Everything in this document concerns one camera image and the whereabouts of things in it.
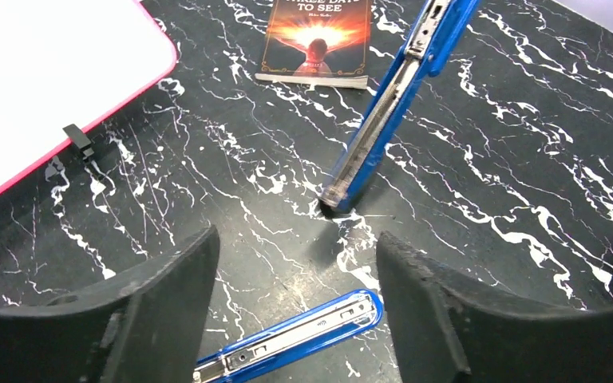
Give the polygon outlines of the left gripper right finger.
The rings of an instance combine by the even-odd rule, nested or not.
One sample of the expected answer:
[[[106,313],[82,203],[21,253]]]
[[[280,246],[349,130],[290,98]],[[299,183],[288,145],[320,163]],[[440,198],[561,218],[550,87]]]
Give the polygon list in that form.
[[[376,265],[404,382],[613,382],[613,307],[511,294],[387,231]]]

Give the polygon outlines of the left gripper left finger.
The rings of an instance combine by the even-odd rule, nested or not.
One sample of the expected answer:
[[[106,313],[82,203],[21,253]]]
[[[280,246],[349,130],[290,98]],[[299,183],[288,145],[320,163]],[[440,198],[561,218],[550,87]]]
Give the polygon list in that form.
[[[207,227],[44,306],[0,309],[0,382],[190,382],[219,245]]]

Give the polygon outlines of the whiteboard with pink frame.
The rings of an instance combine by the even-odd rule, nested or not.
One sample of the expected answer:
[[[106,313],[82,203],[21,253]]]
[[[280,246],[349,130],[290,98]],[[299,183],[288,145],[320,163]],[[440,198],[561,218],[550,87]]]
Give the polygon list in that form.
[[[0,1],[0,194],[175,64],[138,1]]]

